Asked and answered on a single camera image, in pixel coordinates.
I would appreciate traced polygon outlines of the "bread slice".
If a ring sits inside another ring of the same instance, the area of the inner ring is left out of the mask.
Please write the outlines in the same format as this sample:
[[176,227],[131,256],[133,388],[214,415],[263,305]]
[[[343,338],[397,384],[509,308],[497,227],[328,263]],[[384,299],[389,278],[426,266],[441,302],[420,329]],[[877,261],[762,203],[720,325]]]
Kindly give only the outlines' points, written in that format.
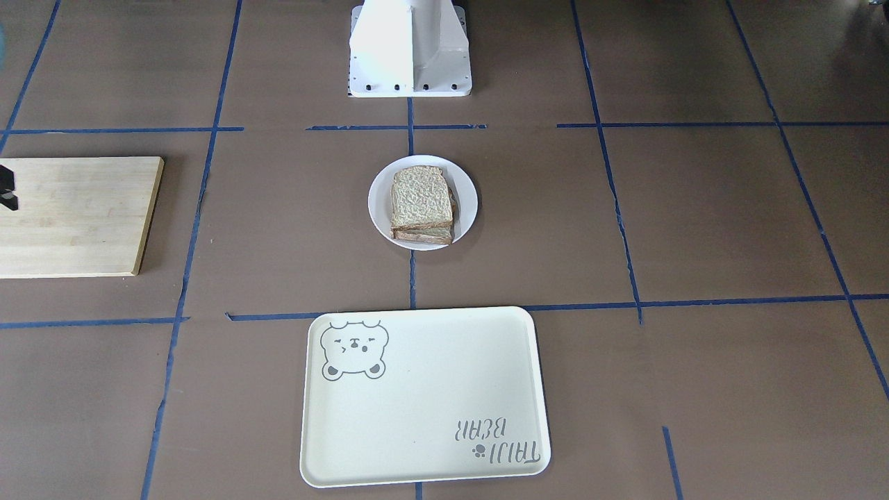
[[429,244],[453,242],[456,201],[450,189],[393,189],[390,236]]
[[451,191],[440,167],[416,165],[394,174],[390,190],[394,231],[447,228],[454,221]]

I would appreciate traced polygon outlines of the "wooden cutting board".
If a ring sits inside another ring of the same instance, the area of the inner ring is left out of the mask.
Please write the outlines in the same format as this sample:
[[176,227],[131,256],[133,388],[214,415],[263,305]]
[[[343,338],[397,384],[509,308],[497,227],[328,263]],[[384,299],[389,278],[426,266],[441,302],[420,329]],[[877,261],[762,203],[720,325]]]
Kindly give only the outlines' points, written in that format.
[[160,156],[4,158],[19,210],[2,206],[2,278],[135,276],[165,162]]

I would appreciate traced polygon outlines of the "white pillar with base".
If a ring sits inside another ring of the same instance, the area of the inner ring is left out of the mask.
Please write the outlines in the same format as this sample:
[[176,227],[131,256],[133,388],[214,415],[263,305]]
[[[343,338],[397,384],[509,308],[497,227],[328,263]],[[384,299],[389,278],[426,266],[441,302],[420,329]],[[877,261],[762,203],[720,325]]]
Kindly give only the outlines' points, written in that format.
[[470,95],[465,9],[451,1],[365,1],[354,7],[347,81],[355,98]]

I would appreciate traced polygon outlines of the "cream bear tray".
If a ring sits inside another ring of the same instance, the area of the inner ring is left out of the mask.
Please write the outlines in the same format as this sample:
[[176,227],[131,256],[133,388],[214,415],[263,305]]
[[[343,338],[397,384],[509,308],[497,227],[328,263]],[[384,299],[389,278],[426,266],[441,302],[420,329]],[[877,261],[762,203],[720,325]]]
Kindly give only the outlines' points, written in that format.
[[541,474],[544,395],[520,307],[327,313],[308,329],[299,473],[314,488]]

